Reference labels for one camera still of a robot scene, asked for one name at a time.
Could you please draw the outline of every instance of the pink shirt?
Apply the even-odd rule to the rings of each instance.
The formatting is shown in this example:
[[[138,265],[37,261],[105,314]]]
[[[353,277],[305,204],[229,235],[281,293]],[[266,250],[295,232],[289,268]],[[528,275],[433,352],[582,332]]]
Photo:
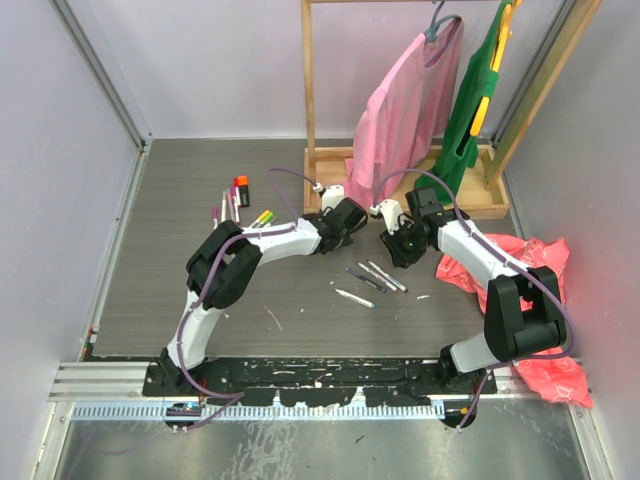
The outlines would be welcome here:
[[[424,34],[418,35],[369,98],[356,128],[353,158],[345,162],[345,194],[363,207],[373,204],[374,189],[382,178],[417,165],[429,151],[433,135],[444,132],[463,30],[462,20],[453,20],[435,42],[425,45]],[[378,201],[389,198],[401,180],[397,175],[387,181]]]

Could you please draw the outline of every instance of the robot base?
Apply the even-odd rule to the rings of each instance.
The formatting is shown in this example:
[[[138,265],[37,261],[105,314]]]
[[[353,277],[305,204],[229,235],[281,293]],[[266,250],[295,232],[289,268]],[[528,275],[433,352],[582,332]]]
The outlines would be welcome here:
[[[429,395],[471,394],[484,372],[445,384],[433,359],[418,358],[219,358],[191,371],[209,390],[243,393],[245,406],[271,406],[276,392],[280,403],[293,407],[347,405],[358,389],[369,407],[430,405]],[[194,397],[199,392],[182,376],[166,350],[147,369],[142,394],[146,397]],[[496,393],[495,381],[483,393]],[[225,400],[208,398],[223,405]]]

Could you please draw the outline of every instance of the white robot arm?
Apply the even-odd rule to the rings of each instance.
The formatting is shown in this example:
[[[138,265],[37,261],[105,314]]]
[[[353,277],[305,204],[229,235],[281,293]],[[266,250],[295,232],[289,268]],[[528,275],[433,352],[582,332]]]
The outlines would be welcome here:
[[[395,200],[385,200],[371,209],[374,217],[384,218],[386,230],[380,238],[393,264],[408,268],[431,246],[459,261],[488,292],[484,331],[441,351],[439,366],[445,379],[523,358],[565,342],[566,325],[561,313],[507,263],[528,270],[559,297],[558,280],[551,269],[532,269],[496,245],[494,249],[506,259],[498,260],[474,238],[479,236],[491,243],[475,224],[466,220],[471,232],[465,229],[452,210],[444,210],[432,188],[413,190],[406,198],[410,214],[404,213]],[[531,309],[522,311],[521,297],[532,302]]]
[[[204,302],[191,313],[184,327],[181,350],[187,370],[204,361],[205,347],[218,319],[224,309],[244,293],[256,268],[285,257],[325,254],[349,245],[351,233],[360,229],[366,218],[366,212],[358,204],[344,197],[343,187],[332,186],[324,191],[322,211],[305,215],[296,223],[264,229],[241,229],[231,221],[220,224],[187,263],[189,279],[185,312],[200,296],[222,245],[236,235],[250,236],[231,246]],[[176,332],[166,348],[169,359],[176,367],[180,365],[177,345]]]

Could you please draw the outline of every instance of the green apron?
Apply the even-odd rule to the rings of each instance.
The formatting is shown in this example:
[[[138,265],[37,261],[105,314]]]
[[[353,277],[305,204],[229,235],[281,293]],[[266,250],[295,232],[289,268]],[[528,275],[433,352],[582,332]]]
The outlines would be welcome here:
[[[429,170],[442,179],[456,195],[465,170],[467,167],[473,168],[478,158],[477,139],[469,132],[482,97],[491,98],[496,89],[499,75],[498,72],[491,70],[491,59],[498,42],[502,12],[507,5],[513,5],[514,1],[504,0],[500,4],[484,42],[471,56],[456,104],[444,132],[442,153],[433,168]],[[444,189],[426,175],[419,177],[414,187],[435,187],[440,203],[443,205],[451,203]]]

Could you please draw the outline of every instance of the small debris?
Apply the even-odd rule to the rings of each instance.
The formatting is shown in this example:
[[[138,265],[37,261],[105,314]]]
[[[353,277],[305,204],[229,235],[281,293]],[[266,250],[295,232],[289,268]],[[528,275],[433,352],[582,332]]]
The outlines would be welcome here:
[[[282,326],[280,325],[280,322],[278,321],[276,316],[273,314],[273,312],[271,310],[269,310],[266,305],[263,305],[263,307],[267,312],[269,312],[269,315],[271,315],[271,318],[273,318],[275,320],[276,325],[278,325],[278,328],[280,329],[280,331],[282,331]]]

